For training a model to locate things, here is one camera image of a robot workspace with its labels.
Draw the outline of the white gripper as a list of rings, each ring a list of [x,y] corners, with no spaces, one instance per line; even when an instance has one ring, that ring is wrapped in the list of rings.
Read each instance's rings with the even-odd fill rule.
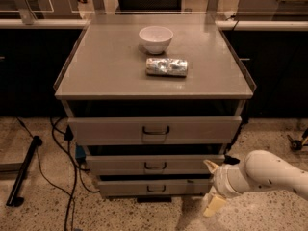
[[[203,216],[209,218],[224,206],[226,198],[233,198],[244,193],[244,167],[242,164],[219,166],[210,160],[204,160],[203,163],[210,173],[214,173],[213,186],[217,191],[209,192],[204,196]]]

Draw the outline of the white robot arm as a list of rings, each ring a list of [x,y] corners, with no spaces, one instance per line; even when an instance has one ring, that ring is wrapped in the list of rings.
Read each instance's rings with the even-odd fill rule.
[[[234,165],[219,166],[210,160],[205,160],[204,164],[213,174],[213,185],[203,213],[206,218],[219,210],[227,199],[248,192],[286,190],[308,200],[308,172],[268,151],[251,151]]]

